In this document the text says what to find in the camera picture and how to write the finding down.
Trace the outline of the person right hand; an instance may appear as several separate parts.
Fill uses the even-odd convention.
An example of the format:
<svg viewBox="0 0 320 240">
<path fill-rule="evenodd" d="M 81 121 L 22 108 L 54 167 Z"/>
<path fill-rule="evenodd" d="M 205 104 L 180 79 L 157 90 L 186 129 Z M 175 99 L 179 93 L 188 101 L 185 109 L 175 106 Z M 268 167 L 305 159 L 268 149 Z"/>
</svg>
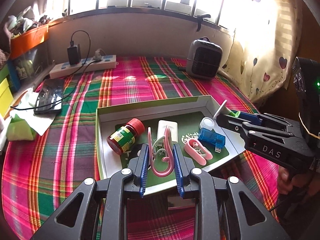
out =
<svg viewBox="0 0 320 240">
<path fill-rule="evenodd" d="M 294 187 L 304 187 L 308 185 L 307 195 L 312 197 L 319 192 L 319 173 L 312 176 L 309 171 L 305 174 L 297 174 L 289 178 L 289 171 L 281 166 L 278 167 L 277 189 L 280 194 L 288 194 Z"/>
</svg>

